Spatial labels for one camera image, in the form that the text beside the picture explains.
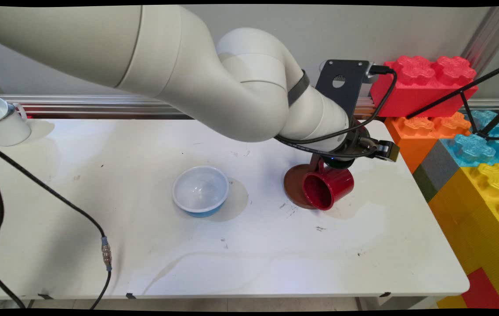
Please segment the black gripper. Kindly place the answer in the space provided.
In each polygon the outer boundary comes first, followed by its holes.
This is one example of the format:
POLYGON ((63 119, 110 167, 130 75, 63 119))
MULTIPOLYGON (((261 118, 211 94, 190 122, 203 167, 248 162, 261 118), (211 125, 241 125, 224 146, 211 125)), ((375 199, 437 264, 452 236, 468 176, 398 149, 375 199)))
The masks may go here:
POLYGON ((329 138, 320 142, 319 151, 344 155, 344 157, 333 157, 320 154, 332 160, 352 160, 357 158, 378 158, 388 162, 396 162, 400 154, 400 147, 392 141, 379 140, 376 151, 368 153, 370 148, 376 146, 366 127, 352 132, 329 138))

